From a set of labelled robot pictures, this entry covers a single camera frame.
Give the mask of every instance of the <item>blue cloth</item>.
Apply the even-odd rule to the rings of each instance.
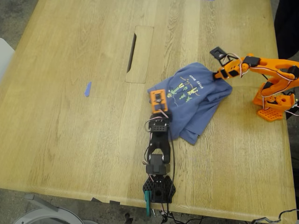
[[[165,89],[168,109],[172,112],[171,133],[195,144],[215,113],[220,101],[232,87],[223,79],[213,79],[213,73],[200,63],[178,70],[174,76],[148,89]]]

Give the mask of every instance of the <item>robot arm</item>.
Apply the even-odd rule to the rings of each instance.
[[[283,59],[267,59],[254,57],[248,54],[245,58],[239,58],[235,54],[227,54],[219,47],[211,50],[210,53],[220,62],[221,67],[215,72],[214,78],[228,79],[240,76],[250,71],[272,76],[266,83],[263,83],[258,90],[253,103],[263,106],[257,112],[259,116],[274,121],[283,118],[285,110],[295,105],[295,95],[275,96],[285,90],[299,86],[299,63]]]

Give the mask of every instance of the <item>blue painter's tape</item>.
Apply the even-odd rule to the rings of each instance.
[[[87,84],[87,87],[86,87],[86,90],[85,90],[85,93],[84,93],[84,95],[85,95],[86,97],[89,96],[89,92],[90,92],[90,88],[91,88],[91,86],[92,86],[92,82],[89,82],[89,83]]]

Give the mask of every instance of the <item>wire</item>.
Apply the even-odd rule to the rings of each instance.
[[[148,151],[148,149],[149,149],[149,147],[147,147],[146,150],[145,150],[145,152],[144,152],[144,159],[145,159],[145,161],[146,161],[147,163],[148,163],[148,160],[146,159],[145,154],[146,154],[146,152]]]
[[[149,175],[149,178],[151,179],[151,181],[153,181],[154,182],[154,180],[153,180],[153,178]]]
[[[299,117],[299,115],[298,115],[298,114],[294,114],[294,113],[292,113],[292,112],[289,112],[289,111],[285,111],[285,112],[287,112],[287,113],[290,113],[290,114],[292,114],[292,115],[294,115],[294,116],[296,116],[296,117]]]
[[[147,129],[147,128],[145,127],[145,125],[146,125],[150,120],[157,119],[157,118],[161,118],[161,119],[162,119],[162,117],[154,117],[154,118],[148,119],[148,120],[144,123],[144,129],[145,129],[147,132],[150,132],[150,130]]]
[[[189,219],[185,224],[187,224],[188,222],[190,222],[190,221],[193,221],[193,220],[199,220],[200,221],[200,223],[202,222],[202,220],[203,220],[204,218],[203,218],[203,216],[201,216],[201,218],[199,219],[199,218],[193,218],[193,219]]]
[[[251,69],[264,69],[264,70],[270,70],[270,71],[274,71],[274,72],[276,72],[280,77],[282,77],[282,78],[284,78],[284,79],[286,79],[286,80],[288,80],[288,81],[294,81],[294,80],[296,80],[295,78],[294,78],[294,79],[289,79],[289,78],[283,76],[282,74],[280,74],[278,71],[273,70],[273,69],[269,69],[269,68],[265,68],[265,67],[251,67]]]
[[[268,223],[272,223],[272,224],[279,223],[281,221],[282,214],[284,214],[286,212],[292,212],[292,211],[299,211],[299,209],[291,209],[291,210],[282,211],[278,216],[278,220],[276,220],[276,221],[272,221],[272,220],[269,220],[267,217],[264,217],[264,218],[252,220],[251,224],[259,223],[261,221],[267,221]]]
[[[265,77],[265,79],[267,79],[268,80],[268,78],[264,75],[264,74],[262,74],[262,76],[264,76]]]
[[[162,208],[162,212],[165,213],[164,208],[163,208],[163,204],[161,203],[161,208]]]
[[[161,109],[159,109],[159,111],[166,117],[166,118],[169,118],[166,113],[164,113]]]

